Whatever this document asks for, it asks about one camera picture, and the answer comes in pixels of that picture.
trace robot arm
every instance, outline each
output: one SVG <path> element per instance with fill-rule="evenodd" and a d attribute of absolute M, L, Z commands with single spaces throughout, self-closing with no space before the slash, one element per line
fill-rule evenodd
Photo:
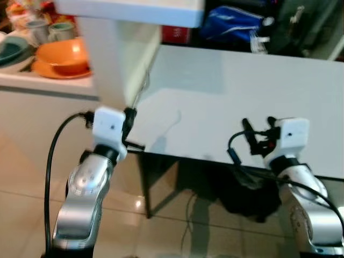
<path fill-rule="evenodd" d="M 253 130 L 247 119 L 245 130 Z M 253 155 L 263 156 L 264 164 L 281 179 L 301 183 L 327 197 L 324 185 L 297 156 L 307 144 L 309 121 L 301 118 L 276 120 L 268 118 L 272 127 L 266 141 L 257 142 L 246 134 Z M 301 258 L 343 257 L 343 228 L 338 215 L 317 195 L 290 184 L 279 185 L 282 205 L 289 212 Z"/>
<path fill-rule="evenodd" d="M 94 115 L 94 150 L 70 174 L 68 194 L 55 224 L 52 248 L 46 258 L 91 258 L 102 217 L 102 202 L 113 169 L 127 154 L 124 139 L 136 115 L 100 107 Z"/>

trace orange plate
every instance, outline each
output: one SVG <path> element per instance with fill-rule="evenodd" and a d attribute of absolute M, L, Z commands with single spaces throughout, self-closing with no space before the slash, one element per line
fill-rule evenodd
<path fill-rule="evenodd" d="M 88 67 L 88 53 L 81 38 L 43 44 L 36 57 L 56 66 L 60 73 L 78 74 Z"/>
<path fill-rule="evenodd" d="M 59 74 L 54 70 L 53 66 L 51 66 L 49 63 L 45 63 L 40 60 L 34 62 L 31 68 L 40 76 L 52 79 L 75 79 L 91 75 L 90 70 L 86 70 L 85 72 L 79 74 Z"/>

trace white table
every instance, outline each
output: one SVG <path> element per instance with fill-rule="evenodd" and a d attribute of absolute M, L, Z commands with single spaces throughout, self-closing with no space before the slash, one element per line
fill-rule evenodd
<path fill-rule="evenodd" d="M 249 118 L 310 120 L 300 161 L 316 175 L 344 178 L 344 65 L 338 62 L 161 46 L 129 139 L 146 152 L 232 163 L 229 137 Z M 244 165 L 263 167 L 244 138 L 234 147 Z"/>

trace black cable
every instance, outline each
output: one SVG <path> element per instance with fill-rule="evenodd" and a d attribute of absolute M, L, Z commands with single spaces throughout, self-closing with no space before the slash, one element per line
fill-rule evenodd
<path fill-rule="evenodd" d="M 190 208 L 190 203 L 191 203 L 191 200 L 193 199 L 193 197 L 196 196 L 196 193 L 193 193 L 188 202 L 187 202 L 187 207 L 185 209 L 185 219 L 187 221 L 187 226 L 184 230 L 184 233 L 183 233 L 183 236 L 182 236 L 182 240 L 181 240 L 181 255 L 183 256 L 183 246 L 184 246 L 184 241 L 185 241 L 185 237 L 187 235 L 187 232 L 188 230 L 190 231 L 190 233 L 192 233 L 192 229 L 191 229 L 191 226 L 190 226 L 190 217 L 191 215 L 189 215 L 189 208 Z"/>
<path fill-rule="evenodd" d="M 76 113 L 68 117 L 58 128 L 55 133 L 55 136 L 52 140 L 50 145 L 48 160 L 47 160 L 47 168 L 46 168 L 46 175 L 45 175 L 45 191 L 44 191 L 44 230 L 45 230 L 45 252 L 48 254 L 49 250 L 51 249 L 51 236 L 50 236 L 50 212 L 49 212 L 49 199 L 50 199 L 50 176 L 51 176 L 51 168 L 52 168 L 52 161 L 53 161 L 53 154 L 56 143 L 58 138 L 64 129 L 64 127 L 72 121 L 74 118 L 77 117 L 84 117 L 87 113 Z"/>
<path fill-rule="evenodd" d="M 231 144 L 233 142 L 233 140 L 240 136 L 240 135 L 243 135 L 243 134 L 259 134 L 259 135 L 265 135 L 267 136 L 268 135 L 268 132 L 257 132 L 257 131 L 242 131 L 242 132 L 239 132 L 239 133 L 236 133 L 234 134 L 230 140 L 228 141 L 228 152 L 230 152 L 230 150 L 233 150 L 232 147 L 231 147 Z M 273 180 L 273 181 L 276 181 L 276 182 L 280 182 L 280 183 L 285 183 L 285 184 L 291 184 L 291 185 L 294 185 L 296 187 L 300 187 L 300 188 L 303 188 L 309 192 L 311 192 L 312 194 L 316 195 L 316 196 L 319 196 L 321 199 L 323 199 L 329 206 L 329 208 L 331 210 L 334 211 L 334 213 L 338 216 L 339 218 L 339 221 L 340 221 L 340 224 L 342 226 L 342 235 L 344 237 L 344 220 L 342 218 L 342 215 L 340 214 L 340 212 L 338 211 L 337 207 L 324 195 L 322 195 L 321 193 L 319 193 L 318 191 L 308 187 L 307 185 L 304 185 L 304 184 L 301 184 L 301 183 L 298 183 L 298 182 L 295 182 L 295 181 L 292 181 L 292 180 L 286 180 L 286 179 L 282 179 L 282 178 L 278 178 L 278 177 L 272 177 L 272 176 L 268 176 L 268 175 L 264 175 L 264 174 L 260 174 L 260 173 L 257 173 L 255 171 L 252 171 L 252 170 L 249 170 L 247 168 L 245 168 L 244 166 L 241 165 L 241 162 L 237 162 L 237 159 L 233 159 L 234 161 L 234 164 L 242 171 L 245 171 L 246 173 L 249 173 L 253 176 L 256 176 L 256 177 L 260 177 L 260 178 L 264 178 L 264 179 L 267 179 L 267 180 Z"/>

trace mug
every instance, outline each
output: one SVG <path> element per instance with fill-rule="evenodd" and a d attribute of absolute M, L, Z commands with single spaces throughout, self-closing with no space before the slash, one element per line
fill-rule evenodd
<path fill-rule="evenodd" d="M 55 23 L 49 27 L 49 41 L 61 41 L 75 38 L 74 25 L 72 23 Z"/>
<path fill-rule="evenodd" d="M 39 45 L 49 42 L 48 22 L 46 20 L 29 21 L 25 26 L 30 30 L 31 35 Z"/>

